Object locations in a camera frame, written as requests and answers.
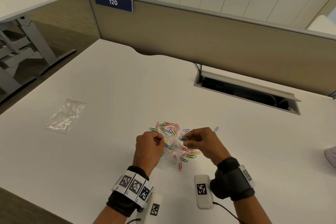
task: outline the forearm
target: forearm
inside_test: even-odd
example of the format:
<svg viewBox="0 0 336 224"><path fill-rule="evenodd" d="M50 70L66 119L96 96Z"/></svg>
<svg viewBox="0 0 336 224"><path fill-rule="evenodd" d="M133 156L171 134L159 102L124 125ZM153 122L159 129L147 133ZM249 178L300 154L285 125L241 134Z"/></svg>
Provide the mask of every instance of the forearm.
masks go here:
<svg viewBox="0 0 336 224"><path fill-rule="evenodd" d="M126 216L118 213L109 206L105 206L93 224L124 224L126 219Z"/></svg>
<svg viewBox="0 0 336 224"><path fill-rule="evenodd" d="M271 224L270 219L255 196L234 201L237 217L246 224Z"/></svg>

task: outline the beige fabric panel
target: beige fabric panel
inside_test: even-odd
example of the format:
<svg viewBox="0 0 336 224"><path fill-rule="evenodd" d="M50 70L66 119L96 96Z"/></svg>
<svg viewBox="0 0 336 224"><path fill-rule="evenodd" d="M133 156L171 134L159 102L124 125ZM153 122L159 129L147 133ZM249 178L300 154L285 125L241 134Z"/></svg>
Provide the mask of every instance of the beige fabric panel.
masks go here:
<svg viewBox="0 0 336 224"><path fill-rule="evenodd" d="M329 95L336 90L336 41L133 1L133 12L92 9L105 40Z"/></svg>

